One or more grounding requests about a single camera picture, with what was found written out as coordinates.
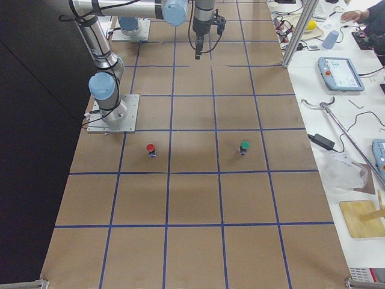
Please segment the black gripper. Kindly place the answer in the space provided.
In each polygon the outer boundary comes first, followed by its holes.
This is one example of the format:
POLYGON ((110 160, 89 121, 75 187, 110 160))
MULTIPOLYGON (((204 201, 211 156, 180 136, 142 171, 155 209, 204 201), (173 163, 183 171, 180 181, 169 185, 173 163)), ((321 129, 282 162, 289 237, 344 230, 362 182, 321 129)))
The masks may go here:
POLYGON ((202 55, 204 36, 209 34, 211 26, 217 26, 217 34, 222 35, 225 30, 226 20, 214 9, 215 0, 194 1, 194 17, 192 29, 196 34, 195 59, 199 60, 202 55))

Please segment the person's hand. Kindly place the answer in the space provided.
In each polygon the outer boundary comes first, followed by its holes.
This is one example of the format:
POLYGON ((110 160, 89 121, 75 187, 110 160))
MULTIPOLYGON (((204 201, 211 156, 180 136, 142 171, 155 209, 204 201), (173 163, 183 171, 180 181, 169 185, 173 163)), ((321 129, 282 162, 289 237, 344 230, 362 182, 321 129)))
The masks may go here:
POLYGON ((357 23, 364 22, 370 15, 369 10, 352 10, 344 12, 340 19, 346 22, 353 21, 357 23))

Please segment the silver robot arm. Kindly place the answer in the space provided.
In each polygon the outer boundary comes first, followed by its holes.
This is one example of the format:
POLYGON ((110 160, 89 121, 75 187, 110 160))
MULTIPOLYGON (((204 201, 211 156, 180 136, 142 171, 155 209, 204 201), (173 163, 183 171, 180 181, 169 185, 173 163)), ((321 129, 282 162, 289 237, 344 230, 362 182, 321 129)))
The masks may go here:
POLYGON ((117 30, 126 35, 136 35, 140 32, 140 22, 137 17, 119 17, 117 30))
POLYGON ((71 18, 61 15, 62 22, 77 24, 93 57, 97 74, 88 82, 98 110, 92 120, 100 129, 122 131, 130 117, 127 98, 120 94, 120 81, 124 72, 123 60, 113 53, 99 23, 100 16, 119 17, 124 33, 139 31, 139 19, 161 19, 173 26, 181 25, 188 12, 188 1, 69 1, 71 18))

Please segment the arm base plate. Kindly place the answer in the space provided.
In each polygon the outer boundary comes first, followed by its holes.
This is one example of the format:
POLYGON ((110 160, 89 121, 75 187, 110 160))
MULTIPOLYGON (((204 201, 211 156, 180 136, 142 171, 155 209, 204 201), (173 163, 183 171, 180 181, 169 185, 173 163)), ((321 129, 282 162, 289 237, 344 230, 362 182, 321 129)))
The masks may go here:
POLYGON ((97 113, 90 116, 90 123, 87 125, 88 133, 135 132, 140 95, 120 95, 120 97, 120 105, 103 119, 101 117, 108 112, 103 111, 103 114, 100 114, 99 105, 94 101, 93 110, 97 113))
POLYGON ((138 29, 134 31, 124 32, 120 29, 117 21, 115 27, 112 28, 111 40, 113 42, 147 42, 150 31, 150 19, 139 19, 138 29))

